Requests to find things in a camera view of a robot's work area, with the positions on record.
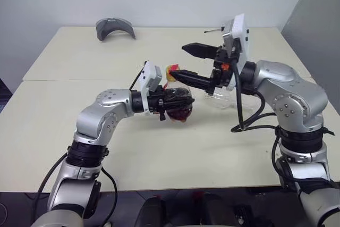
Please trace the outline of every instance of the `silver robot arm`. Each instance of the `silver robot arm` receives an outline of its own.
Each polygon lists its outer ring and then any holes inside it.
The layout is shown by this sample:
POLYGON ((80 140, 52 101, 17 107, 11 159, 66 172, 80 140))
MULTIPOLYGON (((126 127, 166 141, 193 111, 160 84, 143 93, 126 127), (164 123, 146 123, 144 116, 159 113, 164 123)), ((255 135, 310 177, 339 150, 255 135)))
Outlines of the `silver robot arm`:
POLYGON ((119 121, 135 113, 160 114, 167 110, 182 111, 192 107, 194 99, 184 88, 163 89, 159 86, 159 67, 146 62, 139 76, 141 91, 109 89, 78 116, 73 143, 61 164, 48 199, 48 212, 32 227, 81 227, 83 218, 96 210, 100 182, 96 180, 107 145, 119 121))
POLYGON ((105 90, 76 121, 68 156, 62 162, 48 199, 48 212, 32 226, 83 226, 96 209, 100 182, 96 181, 106 145, 119 121, 134 115, 129 90, 105 90))
POLYGON ((240 125, 233 132, 247 129, 242 104, 239 105, 241 93, 260 94, 275 111, 279 124, 275 143, 282 157, 273 166, 282 186, 297 192, 314 226, 340 226, 340 190, 330 179, 327 147, 322 140, 324 133, 331 133, 324 127, 322 117, 328 102, 325 91, 300 78, 285 64, 247 61, 251 35, 243 15, 237 15, 221 31, 223 46, 191 43, 182 47, 195 57, 214 60, 209 78, 187 70, 171 71, 171 75, 210 95, 216 87, 228 90, 236 87, 240 125))
MULTIPOLYGON (((331 181, 327 147, 322 140, 322 111, 328 102, 325 91, 301 79, 291 67, 268 61, 257 63, 253 85, 277 115, 282 154, 277 160, 279 169, 295 179, 331 181)), ((340 190, 331 182, 291 182, 282 177, 280 182, 297 192, 313 226, 340 225, 340 190)))

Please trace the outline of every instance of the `gray wall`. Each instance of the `gray wall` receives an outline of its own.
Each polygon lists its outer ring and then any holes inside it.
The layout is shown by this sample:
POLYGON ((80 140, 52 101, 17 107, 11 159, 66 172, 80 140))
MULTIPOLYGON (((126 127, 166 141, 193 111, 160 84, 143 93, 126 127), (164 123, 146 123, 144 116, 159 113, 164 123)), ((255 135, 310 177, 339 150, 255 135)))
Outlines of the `gray wall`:
POLYGON ((299 0, 282 34, 340 113, 340 0, 299 0))
POLYGON ((60 26, 122 17, 134 26, 220 26, 246 13, 251 27, 283 28, 298 0, 0 0, 0 78, 14 91, 60 26))

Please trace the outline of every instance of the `white wall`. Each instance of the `white wall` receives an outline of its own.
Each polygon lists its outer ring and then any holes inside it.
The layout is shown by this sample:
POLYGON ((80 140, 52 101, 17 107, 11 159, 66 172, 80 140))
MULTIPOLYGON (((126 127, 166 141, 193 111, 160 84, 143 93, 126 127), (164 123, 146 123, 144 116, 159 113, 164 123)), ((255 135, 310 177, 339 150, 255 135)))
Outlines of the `white wall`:
POLYGON ((251 27, 284 26, 298 0, 0 0, 0 78, 14 91, 60 26, 122 17, 134 26, 208 27, 246 13, 251 27))

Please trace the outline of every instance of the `table surface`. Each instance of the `table surface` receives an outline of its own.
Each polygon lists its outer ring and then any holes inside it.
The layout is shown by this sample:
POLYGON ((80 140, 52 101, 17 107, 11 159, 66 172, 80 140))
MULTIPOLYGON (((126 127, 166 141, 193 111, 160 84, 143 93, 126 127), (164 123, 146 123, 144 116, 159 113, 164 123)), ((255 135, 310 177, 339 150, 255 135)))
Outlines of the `table surface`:
MULTIPOLYGON (((101 42, 95 28, 62 27, 24 76, 31 80, 133 80, 145 60, 165 68, 182 69, 210 76, 212 60, 195 58, 181 47, 199 42, 219 46, 221 33, 209 28, 135 28, 137 40, 126 33, 113 33, 101 42)), ((284 62, 301 77, 310 73, 276 28, 250 29, 250 59, 284 62)))
MULTIPOLYGON (((114 34, 105 42, 96 39, 94 28, 60 28, 0 114, 2 157, 0 191, 37 191, 49 168, 71 144, 79 112, 98 93, 108 88, 126 89, 145 60, 161 66, 178 63, 181 68, 210 75, 212 60, 192 57, 181 50, 191 42, 222 43, 220 33, 204 34, 205 28, 136 28, 137 40, 114 34)), ((250 30, 250 55, 284 62, 307 80, 303 66, 275 28, 250 30)), ((237 123, 235 108, 221 110, 203 91, 192 89, 195 98, 187 122, 159 121, 158 116, 136 114, 123 119, 108 145, 103 161, 117 180, 119 190, 205 187, 269 186, 279 184, 270 151, 272 130, 230 133, 237 123)), ((256 108, 257 99, 244 101, 256 108)), ((331 104, 325 125, 336 131, 339 115, 331 104)), ((259 124, 276 124, 275 117, 259 124)), ((340 180, 340 145, 326 136, 331 175, 340 180)), ((47 183, 50 191, 56 173, 47 183)), ((102 191, 112 190, 99 177, 102 191)))
MULTIPOLYGON (((49 168, 71 144, 79 112, 102 90, 127 85, 109 80, 21 83, 0 114, 0 172, 7 173, 0 179, 0 191, 37 191, 49 168)), ((159 121, 158 116, 141 113, 118 124, 103 161, 118 189, 278 185, 270 161, 273 131, 230 133, 237 122, 236 109, 216 108, 201 90, 192 89, 192 94, 196 101, 185 123, 159 121)), ((337 131, 340 117, 331 104, 324 117, 325 125, 337 131)), ((277 121, 271 116, 258 123, 275 125, 277 121)), ((325 136, 325 141, 332 178, 340 180, 340 144, 332 136, 325 136)), ((45 191, 50 191, 54 180, 55 175, 45 191)), ((105 176, 99 180, 102 191, 113 189, 105 176)))

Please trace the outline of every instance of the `black cable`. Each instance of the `black cable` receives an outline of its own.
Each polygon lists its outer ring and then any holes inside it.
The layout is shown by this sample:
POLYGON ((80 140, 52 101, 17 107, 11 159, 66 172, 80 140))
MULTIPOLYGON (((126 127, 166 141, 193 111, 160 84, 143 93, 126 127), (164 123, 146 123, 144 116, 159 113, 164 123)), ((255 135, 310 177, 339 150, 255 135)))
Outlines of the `black cable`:
MULTIPOLYGON (((265 98, 263 97, 263 95, 260 92, 258 92, 257 90, 254 90, 253 93, 260 98, 261 105, 260 105, 259 109, 257 109, 257 111, 251 117, 249 117, 248 119, 246 119, 244 121, 244 123, 243 123, 244 128, 247 128, 254 121, 258 120, 259 119, 258 116, 262 113, 262 111, 265 109, 265 106, 266 106, 266 101, 265 101, 265 98)), ((276 115, 276 114, 275 113, 268 113, 268 115, 265 115, 265 116, 270 116, 270 115, 276 115)))
POLYGON ((51 167, 51 169, 48 171, 47 175, 45 176, 45 178, 43 179, 39 190, 37 192, 36 197, 34 198, 33 201, 33 206, 32 206, 32 211, 31 211, 31 225, 36 221, 36 214, 37 214, 37 206, 38 206, 38 201, 40 198, 41 193, 43 192, 43 189, 48 181, 48 179, 50 178, 50 176, 52 175, 52 173, 55 171, 55 169, 58 167, 58 165, 64 160, 64 158, 67 157, 67 153, 63 154, 62 157, 59 158, 59 160, 57 160, 57 162, 51 167))
POLYGON ((283 179, 286 179, 288 181, 292 181, 292 182, 323 182, 327 185, 330 185, 331 187, 334 187, 334 184, 331 181, 328 181, 326 179, 323 178, 293 178, 291 176, 287 176, 285 175, 276 165, 275 162, 275 151, 276 151, 276 147, 277 144, 280 140, 279 136, 276 136, 275 142, 273 144, 273 148, 271 150, 271 163, 273 165, 274 170, 276 171, 276 173, 281 176, 283 179))
MULTIPOLYGON (((30 200, 35 200, 35 198, 30 197, 26 192, 24 192, 23 194, 24 194, 28 199, 30 199, 30 200)), ((46 198, 48 198, 48 197, 49 197, 49 194, 47 194, 46 196, 41 197, 41 198, 39 198, 39 199, 46 199, 46 198)))
POLYGON ((238 133, 238 132, 243 132, 243 131, 248 131, 248 130, 256 130, 256 129, 276 129, 276 126, 273 125, 255 125, 255 126, 251 126, 251 127, 247 127, 245 130, 235 130, 233 131, 233 133, 238 133))
POLYGON ((136 78, 133 80, 131 86, 129 87, 129 90, 132 90, 132 89, 133 89, 133 86, 134 86, 134 84, 137 82, 138 77, 140 76, 140 74, 142 73, 142 71, 143 71, 143 69, 144 69, 144 66, 143 66, 143 68, 139 71, 139 73, 138 73, 138 75, 136 76, 136 78))
POLYGON ((241 96, 241 79, 239 74, 239 69, 237 68, 237 60, 233 59, 231 61, 231 67, 235 75, 235 83, 236 83, 236 105, 237 105, 237 115, 239 116, 239 126, 241 130, 244 130, 243 123, 243 111, 242 111, 242 96, 241 96))
POLYGON ((115 180, 113 179, 113 177, 108 172, 106 172, 104 167, 101 167, 101 171, 111 180, 113 187, 114 187, 114 193, 115 193, 115 201, 113 202, 111 211, 110 211, 110 213, 108 213, 107 217, 105 218, 105 220, 103 221, 103 223, 100 226, 100 227, 104 227, 104 225, 107 223, 107 221, 112 216, 114 210, 116 209, 117 201, 118 201, 118 189, 117 189, 117 184, 116 184, 115 180))
POLYGON ((270 113, 260 114, 260 115, 256 118, 256 120, 261 119, 261 118, 263 118, 263 117, 267 117, 267 116, 276 116, 276 113, 270 112, 270 113))

